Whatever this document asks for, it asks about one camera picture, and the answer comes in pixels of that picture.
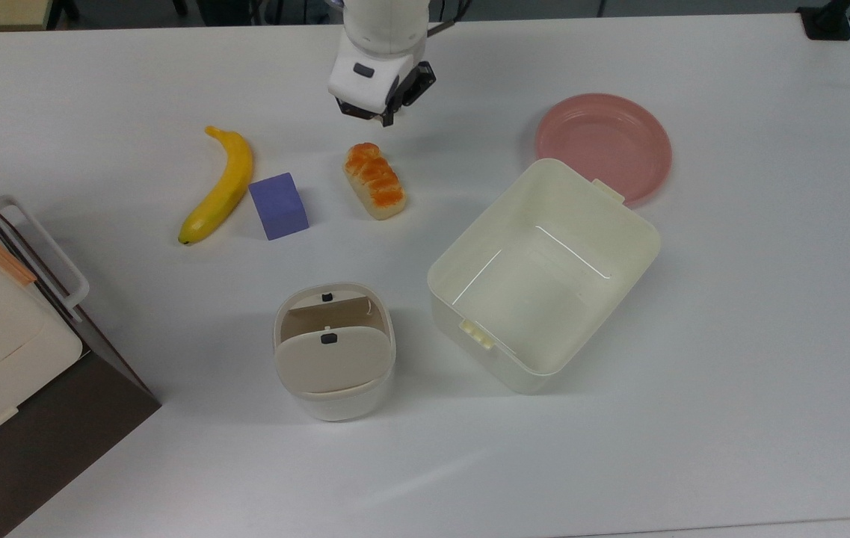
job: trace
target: storage box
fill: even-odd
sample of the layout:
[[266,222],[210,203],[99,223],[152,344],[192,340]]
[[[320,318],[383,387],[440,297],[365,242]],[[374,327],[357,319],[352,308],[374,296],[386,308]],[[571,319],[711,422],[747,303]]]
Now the storage box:
[[561,161],[535,162],[431,266],[435,323],[514,391],[538,391],[660,251],[622,202]]

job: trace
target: purple cube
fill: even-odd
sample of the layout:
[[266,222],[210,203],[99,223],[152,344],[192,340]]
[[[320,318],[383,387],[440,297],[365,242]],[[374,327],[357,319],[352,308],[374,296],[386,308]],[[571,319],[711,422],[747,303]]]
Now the purple cube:
[[248,193],[270,241],[308,228],[305,205],[290,173],[256,181],[248,186]]

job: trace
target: yellow banana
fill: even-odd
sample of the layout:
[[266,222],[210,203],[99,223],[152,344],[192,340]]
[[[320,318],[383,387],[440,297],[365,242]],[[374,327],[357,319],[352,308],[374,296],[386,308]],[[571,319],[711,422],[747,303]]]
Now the yellow banana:
[[215,232],[244,197],[253,173],[251,148],[242,135],[213,126],[206,127],[206,134],[222,143],[229,160],[219,182],[183,222],[179,231],[179,243],[183,245],[202,241]]

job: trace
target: pink plastic plate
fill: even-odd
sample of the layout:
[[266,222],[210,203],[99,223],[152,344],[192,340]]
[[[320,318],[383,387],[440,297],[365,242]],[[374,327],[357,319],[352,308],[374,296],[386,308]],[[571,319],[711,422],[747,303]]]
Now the pink plastic plate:
[[671,141],[660,122],[636,102],[583,94],[559,102],[541,120],[538,159],[551,157],[588,180],[623,195],[625,205],[646,200],[671,171]]

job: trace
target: container lid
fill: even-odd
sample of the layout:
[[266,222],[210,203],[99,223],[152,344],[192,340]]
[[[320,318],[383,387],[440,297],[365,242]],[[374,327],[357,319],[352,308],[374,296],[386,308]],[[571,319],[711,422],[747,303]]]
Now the container lid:
[[601,180],[635,205],[654,194],[671,170],[671,141],[660,122],[636,102],[582,94],[544,115],[535,137],[538,159],[553,158]]
[[290,392],[344,391],[387,374],[391,343],[372,327],[340,327],[300,334],[275,350],[278,376]]
[[278,309],[275,368],[298,396],[342,398],[374,387],[395,363],[388,309],[370,289],[339,282],[304,289]]

